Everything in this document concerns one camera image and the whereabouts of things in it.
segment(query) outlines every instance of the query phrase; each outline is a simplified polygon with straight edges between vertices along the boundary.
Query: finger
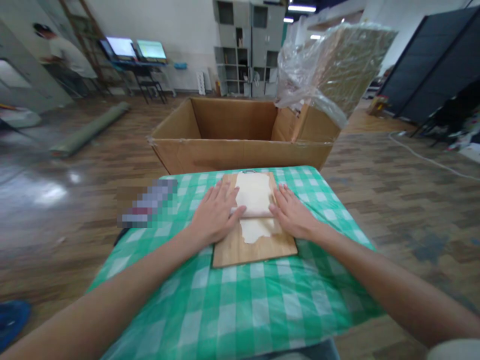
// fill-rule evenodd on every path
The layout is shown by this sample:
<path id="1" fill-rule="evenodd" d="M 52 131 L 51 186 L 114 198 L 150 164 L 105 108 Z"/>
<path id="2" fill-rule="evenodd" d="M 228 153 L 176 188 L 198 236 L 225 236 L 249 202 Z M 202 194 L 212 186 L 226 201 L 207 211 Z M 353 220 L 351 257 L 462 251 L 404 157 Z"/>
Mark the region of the finger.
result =
<path id="1" fill-rule="evenodd" d="M 280 186 L 278 187 L 278 189 L 280 190 L 281 194 L 283 195 L 283 197 L 285 198 L 285 201 L 288 203 L 289 200 L 290 200 L 290 195 L 287 191 L 287 189 L 285 188 L 285 184 L 280 184 Z"/>
<path id="2" fill-rule="evenodd" d="M 244 212 L 247 210 L 247 207 L 245 205 L 240 206 L 228 219 L 226 222 L 226 227 L 228 229 L 231 229 L 234 227 L 237 221 L 240 220 Z"/>
<path id="3" fill-rule="evenodd" d="M 287 199 L 285 196 L 278 190 L 273 189 L 273 195 L 275 195 L 276 203 L 281 209 L 286 209 L 288 206 Z"/>
<path id="4" fill-rule="evenodd" d="M 230 181 L 225 181 L 221 183 L 220 192 L 218 193 L 218 198 L 221 201 L 224 201 L 227 198 L 227 191 L 230 188 Z"/>
<path id="5" fill-rule="evenodd" d="M 201 200 L 200 204 L 203 204 L 203 203 L 206 203 L 209 199 L 210 199 L 210 196 L 212 195 L 212 191 L 214 190 L 214 187 L 213 186 L 210 186 L 210 188 L 208 189 L 208 191 L 206 192 L 205 196 L 203 197 L 203 199 Z"/>
<path id="6" fill-rule="evenodd" d="M 237 194 L 239 193 L 240 188 L 237 186 L 236 188 L 233 189 L 233 191 L 228 195 L 228 198 L 226 199 L 226 203 L 230 205 L 231 207 L 235 204 L 235 199 L 237 198 Z"/>
<path id="7" fill-rule="evenodd" d="M 268 206 L 268 210 L 270 210 L 271 214 L 275 219 L 277 219 L 280 224 L 285 224 L 289 220 L 289 218 L 283 213 L 283 211 L 274 204 L 270 204 Z"/>
<path id="8" fill-rule="evenodd" d="M 222 180 L 216 183 L 215 187 L 211 191 L 210 199 L 215 200 L 217 198 L 221 185 L 222 185 Z"/>
<path id="9" fill-rule="evenodd" d="M 285 190 L 286 190 L 286 193 L 290 196 L 291 199 L 297 199 L 298 200 L 297 195 L 295 195 L 295 193 L 292 190 L 290 190 L 290 188 L 287 186 L 287 184 L 285 184 Z"/>

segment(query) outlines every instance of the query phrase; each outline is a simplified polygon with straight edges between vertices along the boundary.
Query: green checkered tablecloth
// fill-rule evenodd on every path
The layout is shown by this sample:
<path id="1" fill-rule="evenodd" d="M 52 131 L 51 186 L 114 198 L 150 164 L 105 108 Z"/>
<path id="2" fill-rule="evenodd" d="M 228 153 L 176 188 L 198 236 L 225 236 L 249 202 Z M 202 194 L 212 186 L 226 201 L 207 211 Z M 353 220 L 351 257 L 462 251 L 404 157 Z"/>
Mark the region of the green checkered tablecloth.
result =
<path id="1" fill-rule="evenodd" d="M 322 222 L 374 249 L 313 167 L 273 172 Z M 91 289 L 169 241 L 191 221 L 217 171 L 178 180 L 177 194 L 150 227 L 131 229 L 106 260 Z M 156 291 L 104 359 L 241 359 L 294 349 L 383 314 L 365 289 L 320 247 L 296 239 L 298 255 L 212 269 L 213 247 L 192 257 Z"/>

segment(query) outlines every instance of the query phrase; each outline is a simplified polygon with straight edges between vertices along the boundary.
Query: hand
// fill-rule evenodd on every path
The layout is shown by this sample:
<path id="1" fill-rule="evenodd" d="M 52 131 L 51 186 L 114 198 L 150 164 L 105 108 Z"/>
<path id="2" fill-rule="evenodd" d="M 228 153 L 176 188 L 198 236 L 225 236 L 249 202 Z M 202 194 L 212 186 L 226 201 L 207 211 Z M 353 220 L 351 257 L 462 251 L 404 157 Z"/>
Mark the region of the hand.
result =
<path id="1" fill-rule="evenodd" d="M 278 189 L 273 190 L 273 194 L 278 206 L 270 204 L 268 209 L 280 226 L 294 238 L 312 241 L 316 232 L 328 226 L 314 218 L 287 185 L 279 185 Z"/>
<path id="2" fill-rule="evenodd" d="M 239 188 L 236 187 L 227 196 L 229 187 L 229 181 L 222 182 L 220 180 L 215 187 L 208 189 L 193 215 L 189 228 L 195 237 L 199 237 L 204 242 L 205 246 L 216 243 L 227 236 L 247 209 L 246 206 L 240 206 L 230 216 L 230 210 L 236 204 L 235 198 Z"/>

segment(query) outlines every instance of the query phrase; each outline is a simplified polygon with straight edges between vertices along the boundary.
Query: plastic bag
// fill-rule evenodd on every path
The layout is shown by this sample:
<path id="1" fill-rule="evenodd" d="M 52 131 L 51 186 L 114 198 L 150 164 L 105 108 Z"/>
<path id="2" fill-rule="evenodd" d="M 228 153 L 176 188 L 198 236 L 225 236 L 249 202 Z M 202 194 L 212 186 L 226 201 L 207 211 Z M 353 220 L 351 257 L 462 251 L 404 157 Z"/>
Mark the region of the plastic bag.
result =
<path id="1" fill-rule="evenodd" d="M 299 103 L 306 102 L 344 128 L 395 36 L 373 23 L 342 23 L 301 45 L 296 44 L 297 35 L 287 35 L 278 54 L 275 105 L 299 109 Z"/>

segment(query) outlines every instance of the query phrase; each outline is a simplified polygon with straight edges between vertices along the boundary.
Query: white dough sheet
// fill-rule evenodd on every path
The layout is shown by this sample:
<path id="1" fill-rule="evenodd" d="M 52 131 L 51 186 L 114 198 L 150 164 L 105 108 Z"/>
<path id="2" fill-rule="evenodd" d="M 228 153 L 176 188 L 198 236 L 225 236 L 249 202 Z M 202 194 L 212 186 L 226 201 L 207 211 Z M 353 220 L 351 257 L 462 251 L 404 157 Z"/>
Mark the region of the white dough sheet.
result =
<path id="1" fill-rule="evenodd" d="M 239 172 L 235 186 L 239 187 L 236 196 L 238 207 L 245 205 L 246 211 L 254 214 L 269 213 L 270 199 L 273 197 L 270 189 L 270 178 L 260 172 Z M 254 244 L 262 236 L 269 237 L 281 232 L 280 224 L 273 217 L 251 217 L 240 219 L 241 234 L 247 244 Z"/>

